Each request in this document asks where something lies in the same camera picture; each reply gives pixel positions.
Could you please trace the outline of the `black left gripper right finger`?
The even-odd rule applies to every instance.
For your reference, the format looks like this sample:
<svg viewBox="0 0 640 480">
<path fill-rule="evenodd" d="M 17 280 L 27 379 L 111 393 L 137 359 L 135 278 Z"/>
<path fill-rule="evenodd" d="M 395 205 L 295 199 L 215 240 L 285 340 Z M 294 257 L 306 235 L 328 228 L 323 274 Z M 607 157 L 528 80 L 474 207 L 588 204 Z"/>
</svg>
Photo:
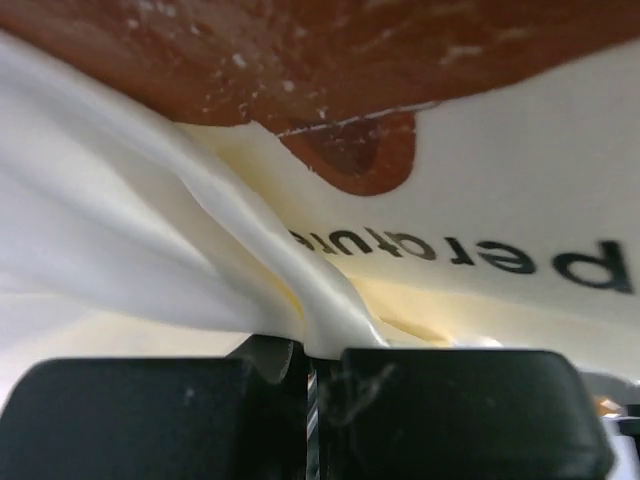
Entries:
<svg viewBox="0 0 640 480">
<path fill-rule="evenodd" d="M 577 369 L 525 349 L 348 349 L 318 375 L 323 479 L 603 479 Z"/>
</svg>

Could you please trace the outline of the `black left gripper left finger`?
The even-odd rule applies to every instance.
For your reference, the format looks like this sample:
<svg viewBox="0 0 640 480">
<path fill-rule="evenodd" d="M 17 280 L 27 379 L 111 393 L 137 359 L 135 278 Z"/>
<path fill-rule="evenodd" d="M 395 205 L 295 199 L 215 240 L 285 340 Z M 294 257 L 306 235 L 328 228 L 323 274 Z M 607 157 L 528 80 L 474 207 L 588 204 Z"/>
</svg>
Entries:
<svg viewBox="0 0 640 480">
<path fill-rule="evenodd" d="M 1 415 L 5 479 L 300 479 L 305 356 L 253 335 L 224 357 L 37 363 Z"/>
</svg>

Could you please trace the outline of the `cream pillowcase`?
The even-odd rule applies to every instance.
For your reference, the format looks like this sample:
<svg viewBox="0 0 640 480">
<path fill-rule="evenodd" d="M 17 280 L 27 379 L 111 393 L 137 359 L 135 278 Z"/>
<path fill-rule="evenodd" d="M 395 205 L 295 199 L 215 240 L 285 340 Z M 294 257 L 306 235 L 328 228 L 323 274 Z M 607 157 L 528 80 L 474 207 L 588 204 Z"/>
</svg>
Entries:
<svg viewBox="0 0 640 480">
<path fill-rule="evenodd" d="M 352 283 L 182 129 L 1 37 L 1 271 L 105 310 L 296 340 L 385 339 Z"/>
</svg>

